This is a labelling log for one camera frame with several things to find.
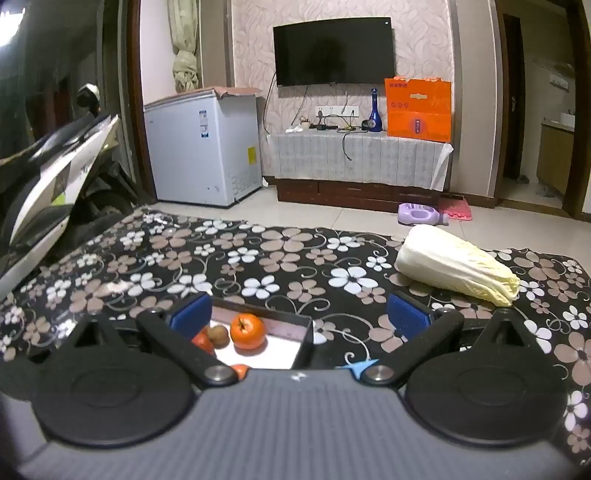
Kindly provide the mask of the red tomato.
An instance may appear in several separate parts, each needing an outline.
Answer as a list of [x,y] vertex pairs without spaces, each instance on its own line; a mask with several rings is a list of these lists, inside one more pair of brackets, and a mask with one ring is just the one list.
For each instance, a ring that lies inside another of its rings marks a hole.
[[204,329],[201,329],[197,335],[191,339],[191,343],[201,350],[204,350],[209,355],[214,356],[214,345],[212,344],[211,339],[209,339],[208,332],[209,327],[205,326]]

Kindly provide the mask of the brown kiwi fruit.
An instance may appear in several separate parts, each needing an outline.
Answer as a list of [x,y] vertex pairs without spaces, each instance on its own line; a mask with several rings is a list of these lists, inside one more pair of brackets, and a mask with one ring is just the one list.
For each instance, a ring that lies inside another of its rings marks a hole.
[[228,346],[230,340],[228,328],[223,325],[208,326],[206,336],[214,349],[221,349]]

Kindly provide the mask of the large orange fruit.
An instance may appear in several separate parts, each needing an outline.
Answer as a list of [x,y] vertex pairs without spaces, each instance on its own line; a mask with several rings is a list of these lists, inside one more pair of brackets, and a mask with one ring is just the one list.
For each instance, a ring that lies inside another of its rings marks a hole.
[[266,342],[266,325],[256,315],[238,314],[231,321],[230,338],[238,349],[257,349]]

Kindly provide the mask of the small yellow orange fruit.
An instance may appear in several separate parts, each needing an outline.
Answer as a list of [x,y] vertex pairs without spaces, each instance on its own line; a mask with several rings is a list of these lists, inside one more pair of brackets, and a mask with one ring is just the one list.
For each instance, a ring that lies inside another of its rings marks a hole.
[[245,364],[235,364],[232,365],[231,368],[235,370],[235,373],[238,376],[239,381],[242,381],[245,378],[247,372],[249,371],[249,366]]

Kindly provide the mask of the napa cabbage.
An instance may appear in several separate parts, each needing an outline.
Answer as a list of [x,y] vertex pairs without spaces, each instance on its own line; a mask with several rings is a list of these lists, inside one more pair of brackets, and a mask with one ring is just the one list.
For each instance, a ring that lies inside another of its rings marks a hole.
[[430,286],[510,307],[520,280],[488,252],[431,225],[411,228],[394,266],[407,277]]

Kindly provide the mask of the floral black tablecloth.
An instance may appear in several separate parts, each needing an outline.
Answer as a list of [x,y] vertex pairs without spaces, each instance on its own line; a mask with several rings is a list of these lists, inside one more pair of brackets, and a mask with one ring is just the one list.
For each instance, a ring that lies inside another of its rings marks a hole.
[[[398,271],[402,242],[377,233],[266,227],[140,208],[52,261],[1,304],[1,357],[57,348],[86,317],[128,323],[205,292],[238,304],[308,316],[318,367],[376,359],[404,343],[388,321],[400,290],[467,320],[493,314],[485,301]],[[530,249],[493,258],[518,278],[514,306],[565,382],[555,437],[572,460],[590,460],[590,278],[574,259]]]

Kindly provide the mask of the black white fruit box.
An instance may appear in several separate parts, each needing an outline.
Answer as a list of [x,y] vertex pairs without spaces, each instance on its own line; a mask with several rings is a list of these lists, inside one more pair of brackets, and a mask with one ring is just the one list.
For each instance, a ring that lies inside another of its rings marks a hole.
[[217,298],[212,299],[211,327],[221,325],[230,330],[230,324],[240,313],[253,314],[266,327],[266,339],[257,349],[243,350],[228,339],[228,345],[215,349],[215,357],[232,366],[243,364],[249,368],[290,370],[304,368],[314,347],[314,328],[311,318],[294,313],[267,310],[237,304]]

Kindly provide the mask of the purple plastic toy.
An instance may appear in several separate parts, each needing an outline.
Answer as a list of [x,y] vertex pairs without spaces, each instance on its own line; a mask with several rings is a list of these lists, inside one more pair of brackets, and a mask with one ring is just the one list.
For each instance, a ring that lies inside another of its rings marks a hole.
[[449,216],[431,206],[403,203],[398,209],[398,222],[407,226],[420,224],[447,226],[449,224]]

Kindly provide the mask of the pink floor mat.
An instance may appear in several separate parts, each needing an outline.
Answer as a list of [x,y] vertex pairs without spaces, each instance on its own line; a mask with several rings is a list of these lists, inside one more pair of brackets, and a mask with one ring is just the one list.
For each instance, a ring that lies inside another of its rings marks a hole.
[[453,220],[473,220],[471,207],[463,196],[442,196],[439,200],[439,210]]

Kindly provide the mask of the wooden tv cabinet with cloth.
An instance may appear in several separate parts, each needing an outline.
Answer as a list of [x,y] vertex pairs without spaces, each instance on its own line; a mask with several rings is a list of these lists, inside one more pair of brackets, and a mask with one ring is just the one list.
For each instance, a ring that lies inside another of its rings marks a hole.
[[453,152],[449,143],[315,130],[270,135],[269,146],[280,201],[391,213],[437,206]]

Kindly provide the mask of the white chest freezer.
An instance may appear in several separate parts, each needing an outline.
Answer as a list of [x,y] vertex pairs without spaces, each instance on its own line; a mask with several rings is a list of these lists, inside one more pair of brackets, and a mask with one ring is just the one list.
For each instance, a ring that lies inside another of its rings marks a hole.
[[229,207],[263,186],[258,94],[216,86],[144,106],[159,201]]

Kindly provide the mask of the blue glass bottle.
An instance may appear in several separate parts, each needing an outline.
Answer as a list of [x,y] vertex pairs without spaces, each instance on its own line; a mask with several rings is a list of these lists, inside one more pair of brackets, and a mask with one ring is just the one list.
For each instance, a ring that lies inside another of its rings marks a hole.
[[370,117],[368,118],[368,129],[371,132],[383,131],[383,122],[379,111],[379,95],[377,88],[372,89],[372,112],[370,112]]

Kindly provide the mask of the orange gift bag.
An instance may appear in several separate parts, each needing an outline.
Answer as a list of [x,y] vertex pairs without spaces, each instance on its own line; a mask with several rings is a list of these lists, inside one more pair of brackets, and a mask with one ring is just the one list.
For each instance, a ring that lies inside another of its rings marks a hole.
[[385,80],[389,136],[450,143],[452,83],[441,78]]

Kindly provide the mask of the green tied curtain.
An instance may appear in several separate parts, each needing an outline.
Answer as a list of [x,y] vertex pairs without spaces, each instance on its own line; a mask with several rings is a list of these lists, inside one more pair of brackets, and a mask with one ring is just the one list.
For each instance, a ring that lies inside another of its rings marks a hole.
[[168,20],[172,48],[175,53],[172,75],[178,93],[199,87],[197,60],[198,2],[168,0]]

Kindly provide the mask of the black wall television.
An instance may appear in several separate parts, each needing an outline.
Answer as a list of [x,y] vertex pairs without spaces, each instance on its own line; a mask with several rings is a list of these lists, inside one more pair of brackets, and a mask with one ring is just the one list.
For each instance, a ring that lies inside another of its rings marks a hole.
[[280,87],[380,84],[396,75],[389,17],[317,20],[273,27]]

